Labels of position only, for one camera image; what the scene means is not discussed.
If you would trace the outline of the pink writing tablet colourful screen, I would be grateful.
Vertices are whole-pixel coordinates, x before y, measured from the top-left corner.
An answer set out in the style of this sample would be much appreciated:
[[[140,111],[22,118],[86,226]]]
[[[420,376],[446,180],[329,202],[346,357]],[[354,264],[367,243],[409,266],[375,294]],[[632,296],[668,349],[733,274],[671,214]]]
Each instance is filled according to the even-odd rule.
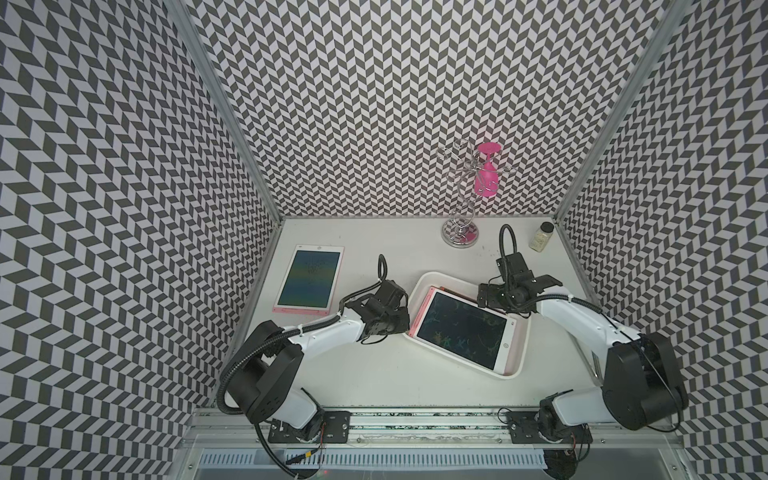
[[[341,246],[297,245],[280,284],[273,312],[329,314],[343,254]]]

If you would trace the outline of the white plastic storage tray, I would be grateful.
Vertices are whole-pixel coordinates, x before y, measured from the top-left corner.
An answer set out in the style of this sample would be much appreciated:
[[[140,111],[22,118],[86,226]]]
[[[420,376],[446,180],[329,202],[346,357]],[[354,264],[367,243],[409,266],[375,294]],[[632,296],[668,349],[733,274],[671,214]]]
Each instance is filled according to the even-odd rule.
[[[420,279],[416,283],[416,286],[414,287],[413,291],[411,292],[411,294],[409,296],[409,307],[408,307],[408,310],[409,310],[409,316],[410,316],[410,327],[411,327],[412,322],[413,322],[413,320],[414,320],[414,318],[416,316],[417,310],[421,306],[422,302],[425,299],[427,291],[431,287],[438,287],[438,288],[444,289],[444,290],[446,290],[446,291],[448,291],[450,293],[454,293],[456,295],[459,295],[459,296],[461,296],[461,297],[463,297],[463,298],[465,298],[465,299],[467,299],[467,300],[477,304],[478,287],[476,285],[471,284],[471,283],[466,282],[466,281],[463,281],[463,280],[458,279],[458,278],[454,278],[454,277],[448,276],[448,275],[440,273],[440,272],[436,272],[436,271],[427,272],[427,273],[423,274],[420,277]],[[448,358],[448,357],[446,357],[444,355],[441,355],[441,354],[439,354],[439,353],[437,353],[437,352],[435,352],[435,351],[433,351],[431,349],[428,349],[425,346],[417,343],[416,341],[414,341],[414,340],[412,340],[412,339],[410,339],[408,337],[408,331],[410,330],[410,328],[409,328],[409,330],[406,333],[406,338],[408,340],[410,340],[411,342],[415,343],[416,345],[418,345],[418,346],[420,346],[420,347],[422,347],[422,348],[424,348],[424,349],[426,349],[428,351],[431,351],[431,352],[433,352],[433,353],[435,353],[435,354],[437,354],[437,355],[439,355],[439,356],[441,356],[441,357],[443,357],[445,359],[448,359],[450,361],[453,361],[455,363],[463,365],[463,366],[465,366],[465,367],[467,367],[467,368],[469,368],[471,370],[475,370],[477,372],[480,372],[482,374],[485,374],[487,376],[490,376],[492,378],[496,378],[496,379],[499,379],[499,380],[510,380],[510,379],[516,377],[520,373],[520,371],[521,371],[521,369],[522,369],[522,367],[524,365],[525,354],[526,354],[526,351],[527,351],[528,340],[529,340],[530,320],[527,319],[527,318],[524,318],[524,317],[522,317],[520,315],[517,315],[517,314],[505,314],[505,315],[512,316],[512,317],[514,317],[514,318],[516,318],[518,320],[518,333],[516,334],[516,337],[515,337],[514,350],[513,350],[513,365],[512,365],[513,373],[510,376],[500,377],[500,376],[496,376],[496,375],[493,375],[493,374],[489,374],[487,372],[482,372],[482,371],[480,371],[480,370],[478,370],[476,368],[470,367],[470,366],[468,366],[468,365],[466,365],[466,364],[464,364],[464,363],[462,363],[460,361],[456,361],[456,360],[450,359],[450,358]]]

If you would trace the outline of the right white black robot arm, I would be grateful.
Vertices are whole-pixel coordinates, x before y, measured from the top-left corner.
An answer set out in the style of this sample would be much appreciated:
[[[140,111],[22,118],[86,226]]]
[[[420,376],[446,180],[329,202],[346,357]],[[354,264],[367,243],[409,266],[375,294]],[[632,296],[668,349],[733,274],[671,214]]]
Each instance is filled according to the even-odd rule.
[[[571,294],[556,278],[535,275],[508,224],[499,230],[498,247],[500,281],[479,286],[479,304],[547,318],[587,346],[598,361],[599,385],[540,401],[534,416],[539,436],[559,443],[584,435],[591,424],[617,423],[637,431],[655,429],[670,417],[678,430],[690,401],[671,340],[622,325],[601,307]]]

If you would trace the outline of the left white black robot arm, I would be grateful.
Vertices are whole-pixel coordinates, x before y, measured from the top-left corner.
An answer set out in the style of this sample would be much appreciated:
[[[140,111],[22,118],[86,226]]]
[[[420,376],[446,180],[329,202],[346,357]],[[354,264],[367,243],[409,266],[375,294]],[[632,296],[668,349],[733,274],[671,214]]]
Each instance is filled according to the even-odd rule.
[[[298,371],[332,349],[409,329],[408,294],[387,275],[386,258],[379,255],[378,281],[344,297],[337,313],[290,328],[271,320],[259,324],[221,372],[215,397],[219,411],[243,415],[256,427],[278,421],[303,441],[315,439],[326,411],[294,385]]]

